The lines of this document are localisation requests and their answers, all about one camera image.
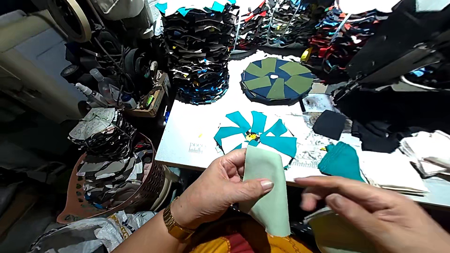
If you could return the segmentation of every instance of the fingernail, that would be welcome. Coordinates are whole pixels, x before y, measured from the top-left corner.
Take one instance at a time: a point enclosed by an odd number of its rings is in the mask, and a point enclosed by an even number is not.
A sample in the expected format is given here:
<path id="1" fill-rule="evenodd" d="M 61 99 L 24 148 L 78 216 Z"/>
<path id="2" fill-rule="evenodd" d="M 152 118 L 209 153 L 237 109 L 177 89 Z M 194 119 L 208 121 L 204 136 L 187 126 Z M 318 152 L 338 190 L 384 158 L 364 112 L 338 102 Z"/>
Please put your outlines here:
<path id="1" fill-rule="evenodd" d="M 261 181 L 261 186 L 264 191 L 267 191 L 274 187 L 274 183 L 269 180 L 263 180 L 263 181 Z"/>
<path id="2" fill-rule="evenodd" d="M 339 194 L 331 194 L 327 197 L 328 204 L 331 204 L 335 208 L 342 208 L 343 206 L 342 196 Z"/>

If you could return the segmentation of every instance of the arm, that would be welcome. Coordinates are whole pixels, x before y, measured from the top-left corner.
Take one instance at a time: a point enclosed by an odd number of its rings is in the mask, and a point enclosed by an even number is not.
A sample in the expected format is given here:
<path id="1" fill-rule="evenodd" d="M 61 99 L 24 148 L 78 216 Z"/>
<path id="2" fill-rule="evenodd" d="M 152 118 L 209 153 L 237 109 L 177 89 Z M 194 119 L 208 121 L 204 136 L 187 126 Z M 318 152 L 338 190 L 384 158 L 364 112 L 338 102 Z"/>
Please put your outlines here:
<path id="1" fill-rule="evenodd" d="M 220 218 L 231 204 L 257 199 L 272 190 L 274 184 L 267 179 L 241 182 L 245 151 L 234 150 L 214 160 L 172 203 L 171 213 L 179 225 L 196 229 L 202 223 Z M 151 218 L 113 252 L 182 252 L 186 244 L 169 234 L 163 212 Z"/>
<path id="2" fill-rule="evenodd" d="M 444 253 L 450 235 L 419 205 L 396 192 L 338 176 L 296 178 L 307 186 L 301 207 L 313 211 L 319 200 L 347 219 L 380 252 Z"/>

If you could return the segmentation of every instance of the left hand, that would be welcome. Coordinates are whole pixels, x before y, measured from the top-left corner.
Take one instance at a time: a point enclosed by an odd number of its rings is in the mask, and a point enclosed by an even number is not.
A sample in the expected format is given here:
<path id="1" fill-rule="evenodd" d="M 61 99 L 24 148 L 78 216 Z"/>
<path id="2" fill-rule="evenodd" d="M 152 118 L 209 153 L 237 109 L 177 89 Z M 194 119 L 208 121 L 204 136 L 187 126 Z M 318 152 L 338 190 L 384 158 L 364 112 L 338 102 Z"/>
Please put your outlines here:
<path id="1" fill-rule="evenodd" d="M 231 204 L 258 199 L 272 190 L 274 184 L 267 179 L 241 182 L 245 152 L 234 150 L 214 160 L 172 203 L 172 216 L 178 224 L 195 229 L 220 218 Z"/>

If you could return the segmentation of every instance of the hand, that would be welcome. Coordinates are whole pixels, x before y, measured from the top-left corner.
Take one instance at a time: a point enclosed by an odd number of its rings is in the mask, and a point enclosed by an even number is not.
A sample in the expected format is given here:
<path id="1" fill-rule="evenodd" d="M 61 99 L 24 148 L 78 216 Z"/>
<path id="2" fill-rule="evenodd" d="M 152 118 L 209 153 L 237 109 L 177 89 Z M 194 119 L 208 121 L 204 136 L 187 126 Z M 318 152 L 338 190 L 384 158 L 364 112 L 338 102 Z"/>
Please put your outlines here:
<path id="1" fill-rule="evenodd" d="M 238 149 L 217 158 L 183 192 L 171 206 L 178 224 L 195 229 L 220 218 L 231 204 L 258 199 L 272 190 L 274 184 L 267 179 L 241 182 L 245 152 Z"/>
<path id="2" fill-rule="evenodd" d="M 450 251 L 450 235 L 403 195 L 338 176 L 296 178 L 295 182 L 307 186 L 302 194 L 303 210 L 313 211 L 317 201 L 325 199 L 381 252 Z"/>

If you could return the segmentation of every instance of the green and navy pinwheel block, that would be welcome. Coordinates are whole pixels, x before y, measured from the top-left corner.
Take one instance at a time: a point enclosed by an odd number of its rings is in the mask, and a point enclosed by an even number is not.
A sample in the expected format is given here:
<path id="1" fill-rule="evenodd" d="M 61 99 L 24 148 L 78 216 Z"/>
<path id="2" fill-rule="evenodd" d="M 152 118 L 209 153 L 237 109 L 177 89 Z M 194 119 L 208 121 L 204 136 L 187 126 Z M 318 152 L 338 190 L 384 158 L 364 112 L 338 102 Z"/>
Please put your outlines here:
<path id="1" fill-rule="evenodd" d="M 249 99 L 270 104 L 299 100 L 311 89 L 315 75 L 299 63 L 266 58 L 250 63 L 241 78 L 241 86 Z"/>

